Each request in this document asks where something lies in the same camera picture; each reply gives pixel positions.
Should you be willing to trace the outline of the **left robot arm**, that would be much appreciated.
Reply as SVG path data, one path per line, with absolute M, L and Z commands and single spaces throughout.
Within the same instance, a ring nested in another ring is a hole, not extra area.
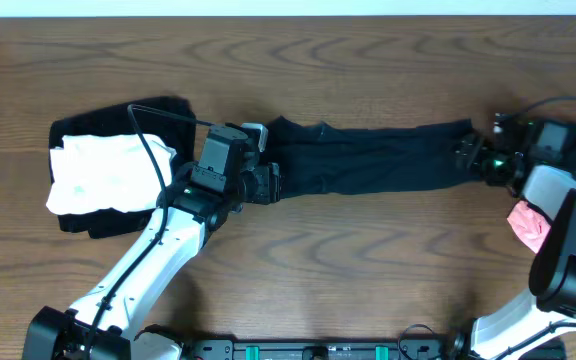
M 29 324 L 25 359 L 180 359 L 183 344 L 142 323 L 177 272 L 246 203 L 279 199 L 279 167 L 259 162 L 262 124 L 213 125 L 201 157 L 165 189 L 142 234 L 70 308 L 42 308 Z

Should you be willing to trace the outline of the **black t-shirt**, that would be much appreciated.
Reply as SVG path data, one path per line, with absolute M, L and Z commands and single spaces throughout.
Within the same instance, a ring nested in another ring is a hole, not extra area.
M 429 191 L 480 179 L 457 165 L 460 141 L 474 132 L 468 119 L 415 128 L 336 129 L 279 117 L 267 128 L 261 160 L 279 165 L 283 199 Z

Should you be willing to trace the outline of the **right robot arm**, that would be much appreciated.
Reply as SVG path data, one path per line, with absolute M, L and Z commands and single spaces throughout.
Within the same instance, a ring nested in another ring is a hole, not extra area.
M 576 331 L 576 124 L 498 114 L 492 142 L 468 136 L 457 154 L 462 167 L 507 187 L 549 228 L 527 289 L 453 335 L 442 358 L 565 358 L 560 337 Z

